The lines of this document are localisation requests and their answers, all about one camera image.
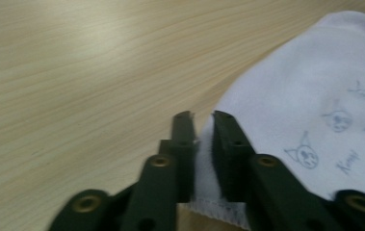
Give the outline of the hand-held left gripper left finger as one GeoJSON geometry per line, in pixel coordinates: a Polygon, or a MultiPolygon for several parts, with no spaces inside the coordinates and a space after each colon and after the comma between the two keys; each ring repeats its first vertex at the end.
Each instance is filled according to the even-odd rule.
{"type": "Polygon", "coordinates": [[[177,205],[194,193],[196,131],[189,111],[172,118],[168,140],[149,157],[128,206],[128,231],[176,231],[177,205]]]}

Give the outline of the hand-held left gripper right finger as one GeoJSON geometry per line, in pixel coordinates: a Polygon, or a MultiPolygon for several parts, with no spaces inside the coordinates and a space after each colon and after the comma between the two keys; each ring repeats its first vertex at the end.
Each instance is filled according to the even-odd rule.
{"type": "Polygon", "coordinates": [[[222,197],[246,204],[251,231],[343,231],[276,157],[257,154],[233,115],[215,111],[213,166],[222,197]]]}

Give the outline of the white printed garment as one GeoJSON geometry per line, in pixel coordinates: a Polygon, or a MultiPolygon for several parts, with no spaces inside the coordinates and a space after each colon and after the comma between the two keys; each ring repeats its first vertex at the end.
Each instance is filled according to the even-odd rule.
{"type": "MultiPolygon", "coordinates": [[[[240,77],[216,111],[234,116],[254,151],[279,159],[343,231],[365,231],[365,13],[324,16],[240,77]]],[[[251,231],[246,204],[222,197],[213,135],[211,117],[190,208],[251,231]]]]}

